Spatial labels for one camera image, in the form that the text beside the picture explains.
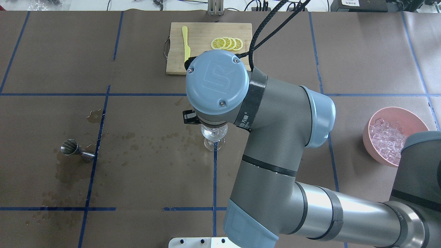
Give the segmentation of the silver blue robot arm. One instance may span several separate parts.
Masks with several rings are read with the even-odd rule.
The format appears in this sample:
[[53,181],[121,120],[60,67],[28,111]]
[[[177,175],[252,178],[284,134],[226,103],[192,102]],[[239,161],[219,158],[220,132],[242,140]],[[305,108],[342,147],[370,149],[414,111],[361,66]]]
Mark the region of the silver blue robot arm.
[[296,181],[304,149],[328,138],[328,96],[247,71],[238,55],[210,50],[185,64],[193,110],[186,124],[249,131],[223,230],[241,248],[274,248],[279,235],[377,248],[440,247],[440,132],[410,135],[389,201],[380,203]]

